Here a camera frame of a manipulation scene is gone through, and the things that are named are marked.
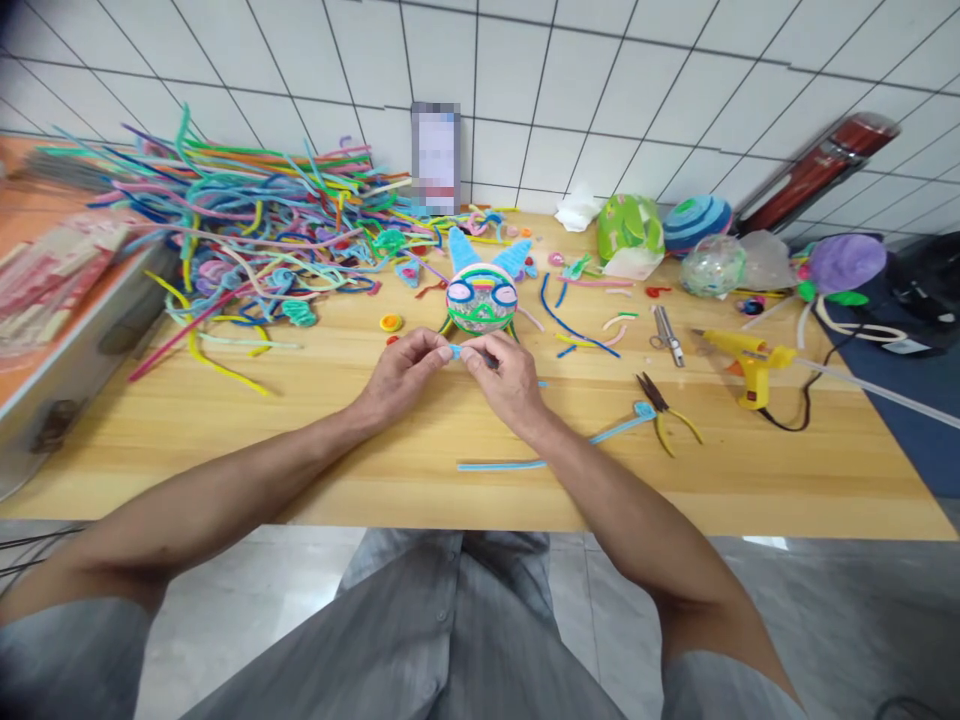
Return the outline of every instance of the person's left hand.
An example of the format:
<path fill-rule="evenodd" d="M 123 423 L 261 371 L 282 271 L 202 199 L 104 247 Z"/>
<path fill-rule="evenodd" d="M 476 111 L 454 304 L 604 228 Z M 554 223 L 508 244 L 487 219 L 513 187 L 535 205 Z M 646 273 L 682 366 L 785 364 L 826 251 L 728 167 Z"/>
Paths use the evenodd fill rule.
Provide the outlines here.
<path fill-rule="evenodd" d="M 450 343 L 440 333 L 424 327 L 407 333 L 387 345 L 353 408 L 383 430 L 416 405 L 427 381 L 452 357 Z"/>

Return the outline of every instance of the yellow glue gun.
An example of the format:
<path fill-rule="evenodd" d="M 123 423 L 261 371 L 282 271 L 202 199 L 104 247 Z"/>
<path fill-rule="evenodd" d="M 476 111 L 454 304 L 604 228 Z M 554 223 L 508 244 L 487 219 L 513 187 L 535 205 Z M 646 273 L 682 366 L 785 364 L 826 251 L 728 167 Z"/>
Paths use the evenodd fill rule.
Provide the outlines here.
<path fill-rule="evenodd" d="M 747 410 L 759 410 L 770 403 L 770 368 L 789 367 L 797 356 L 793 348 L 769 347 L 760 338 L 724 330 L 694 330 L 704 340 L 736 358 L 728 370 L 742 375 L 747 391 L 738 401 Z"/>

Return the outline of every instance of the red cylinder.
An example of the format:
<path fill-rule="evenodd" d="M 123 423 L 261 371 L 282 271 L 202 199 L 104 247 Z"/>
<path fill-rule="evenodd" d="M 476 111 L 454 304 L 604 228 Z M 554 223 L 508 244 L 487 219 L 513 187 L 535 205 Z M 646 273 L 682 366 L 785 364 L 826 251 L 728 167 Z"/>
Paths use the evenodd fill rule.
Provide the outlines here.
<path fill-rule="evenodd" d="M 743 204 L 737 214 L 737 232 L 776 232 L 789 225 L 899 134 L 900 125 L 877 113 L 845 118 Z"/>

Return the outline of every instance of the pile of pipe cleaners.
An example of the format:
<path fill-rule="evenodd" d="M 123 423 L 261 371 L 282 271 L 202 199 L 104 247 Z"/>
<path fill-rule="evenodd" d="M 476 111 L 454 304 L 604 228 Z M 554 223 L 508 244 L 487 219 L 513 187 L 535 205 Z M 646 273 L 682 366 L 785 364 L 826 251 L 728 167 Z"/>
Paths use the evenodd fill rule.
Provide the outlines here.
<path fill-rule="evenodd" d="M 410 184 L 409 174 L 374 166 L 370 146 L 353 145 L 348 137 L 339 149 L 319 156 L 306 140 L 303 156 L 212 145 L 191 130 L 187 106 L 172 142 L 124 127 L 136 136 L 135 151 L 92 145 L 59 128 L 76 147 L 41 150 L 64 162 L 92 161 L 104 170 L 111 189 L 89 207 L 126 207 L 150 221 L 134 226 L 139 236 L 118 257 L 152 243 L 179 253 L 179 282 L 148 274 L 168 291 L 166 312 L 180 332 L 147 358 L 131 381 L 186 338 L 200 362 L 270 395 L 207 358 L 199 340 L 248 344 L 254 347 L 251 355 L 290 347 L 272 342 L 267 327 L 284 319 L 313 325 L 311 302 L 329 293 L 375 295 L 381 286 L 375 275 L 390 264 L 411 287 L 421 269 L 445 281 L 422 257 L 431 250 L 443 254 L 443 233 L 455 226 L 471 239 L 511 244 L 501 239 L 500 226 L 501 213 L 512 208 L 426 215 L 416 200 L 396 192 Z M 492 227 L 496 239 L 477 237 Z M 202 332 L 208 321 L 247 326 L 259 338 L 216 338 Z"/>

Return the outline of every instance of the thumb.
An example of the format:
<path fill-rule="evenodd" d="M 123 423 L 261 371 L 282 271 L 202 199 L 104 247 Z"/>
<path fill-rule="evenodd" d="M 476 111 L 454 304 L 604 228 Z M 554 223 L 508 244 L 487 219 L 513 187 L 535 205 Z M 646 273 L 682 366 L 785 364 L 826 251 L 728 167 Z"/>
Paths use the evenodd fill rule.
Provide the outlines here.
<path fill-rule="evenodd" d="M 434 348 L 424 355 L 420 362 L 410 368 L 407 375 L 413 377 L 418 382 L 423 382 L 450 362 L 450 358 L 452 357 L 453 350 L 449 345 Z"/>
<path fill-rule="evenodd" d="M 485 385 L 493 376 L 493 370 L 487 365 L 483 356 L 472 347 L 464 345 L 460 349 L 460 359 L 467 366 L 467 370 L 481 385 Z"/>

